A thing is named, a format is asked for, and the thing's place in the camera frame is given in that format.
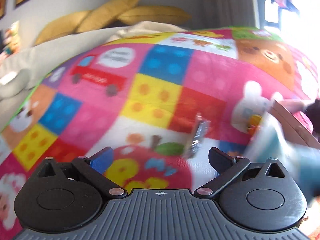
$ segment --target metal pin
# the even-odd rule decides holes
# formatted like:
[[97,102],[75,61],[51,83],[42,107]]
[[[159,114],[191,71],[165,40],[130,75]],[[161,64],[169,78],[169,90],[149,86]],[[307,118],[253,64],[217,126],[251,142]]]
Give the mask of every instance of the metal pin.
[[114,187],[111,190],[109,190],[109,193],[113,196],[121,196],[124,194],[124,190],[119,187]]
[[207,187],[202,187],[197,189],[198,194],[203,195],[203,196],[208,196],[213,193],[212,189],[207,188]]

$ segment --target pink object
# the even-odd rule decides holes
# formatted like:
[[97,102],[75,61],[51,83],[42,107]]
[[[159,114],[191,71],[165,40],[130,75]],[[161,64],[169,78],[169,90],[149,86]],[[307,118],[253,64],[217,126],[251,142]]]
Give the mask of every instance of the pink object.
[[296,112],[293,116],[310,132],[313,132],[313,125],[310,119],[301,111]]

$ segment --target white speech bubble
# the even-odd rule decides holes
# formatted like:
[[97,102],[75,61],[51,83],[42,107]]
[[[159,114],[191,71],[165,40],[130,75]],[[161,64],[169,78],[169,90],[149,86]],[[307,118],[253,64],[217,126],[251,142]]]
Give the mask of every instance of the white speech bubble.
[[129,65],[135,57],[135,52],[131,48],[116,48],[106,51],[99,56],[98,63],[106,67],[125,67]]

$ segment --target cushion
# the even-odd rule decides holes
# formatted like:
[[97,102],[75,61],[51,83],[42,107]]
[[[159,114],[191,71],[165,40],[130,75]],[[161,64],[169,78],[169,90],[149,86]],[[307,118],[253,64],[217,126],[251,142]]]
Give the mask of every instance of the cushion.
[[118,16],[118,20],[128,25],[142,21],[181,25],[191,16],[174,6],[138,6]]
[[48,23],[37,37],[35,45],[74,33],[75,29],[89,13],[90,10],[75,12]]
[[119,14],[135,7],[140,0],[111,0],[93,10],[79,25],[77,33],[101,29],[115,22]]

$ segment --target ribbed surface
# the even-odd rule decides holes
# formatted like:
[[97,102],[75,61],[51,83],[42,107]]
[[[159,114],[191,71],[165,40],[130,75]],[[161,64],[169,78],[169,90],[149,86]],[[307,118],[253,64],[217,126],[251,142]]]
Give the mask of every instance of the ribbed surface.
[[278,234],[252,233],[228,221],[211,200],[193,197],[188,190],[134,190],[111,200],[91,224],[63,234],[26,229],[17,240],[299,240],[308,239],[296,228]]

